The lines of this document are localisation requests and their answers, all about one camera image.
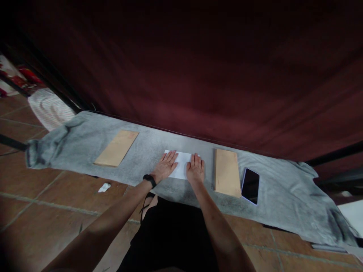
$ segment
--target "white striped fabric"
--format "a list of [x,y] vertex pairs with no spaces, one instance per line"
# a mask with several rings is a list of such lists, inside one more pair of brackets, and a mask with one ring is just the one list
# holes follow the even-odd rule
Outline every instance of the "white striped fabric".
[[37,90],[28,98],[28,102],[35,116],[49,131],[75,116],[73,110],[49,88]]

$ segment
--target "gray blanket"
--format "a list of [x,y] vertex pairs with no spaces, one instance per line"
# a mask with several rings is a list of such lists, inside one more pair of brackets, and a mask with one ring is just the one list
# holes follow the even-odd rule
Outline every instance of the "gray blanket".
[[[121,129],[138,131],[139,135],[119,167],[94,165]],[[303,162],[274,159],[85,111],[43,139],[29,143],[26,153],[29,168],[65,169],[133,186],[153,170],[165,149],[197,152],[205,160],[205,186],[223,213],[288,230],[319,244],[356,245],[339,209],[314,184],[317,173]],[[216,148],[237,153],[240,175],[246,167],[260,174],[258,206],[213,191]],[[186,180],[168,178],[154,193],[170,201],[198,207]]]

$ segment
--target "wooden block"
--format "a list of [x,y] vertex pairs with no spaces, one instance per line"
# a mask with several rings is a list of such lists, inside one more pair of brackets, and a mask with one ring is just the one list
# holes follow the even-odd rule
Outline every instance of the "wooden block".
[[216,150],[216,192],[241,197],[237,154],[222,149]]
[[138,134],[135,131],[120,130],[94,164],[118,167]]

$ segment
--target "small white paper scrap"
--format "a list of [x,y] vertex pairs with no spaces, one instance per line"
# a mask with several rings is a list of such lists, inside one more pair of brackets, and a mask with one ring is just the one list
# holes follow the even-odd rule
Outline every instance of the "small white paper scrap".
[[191,154],[178,152],[179,154],[175,162],[178,163],[177,167],[170,174],[170,178],[179,178],[179,179],[187,179],[186,177],[186,164],[190,162]]
[[105,192],[105,191],[107,191],[107,189],[108,189],[108,188],[110,188],[110,187],[111,187],[111,184],[109,184],[109,183],[104,183],[104,184],[102,185],[102,187],[98,190],[98,192],[99,192],[99,193]]

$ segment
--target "person's left hand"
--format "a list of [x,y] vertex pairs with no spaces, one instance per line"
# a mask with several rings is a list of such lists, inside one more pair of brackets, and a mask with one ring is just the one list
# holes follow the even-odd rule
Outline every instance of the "person's left hand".
[[164,153],[159,163],[155,166],[153,172],[151,172],[151,176],[154,178],[156,184],[158,184],[163,179],[166,179],[178,165],[175,162],[178,153],[176,151],[170,151],[168,154]]

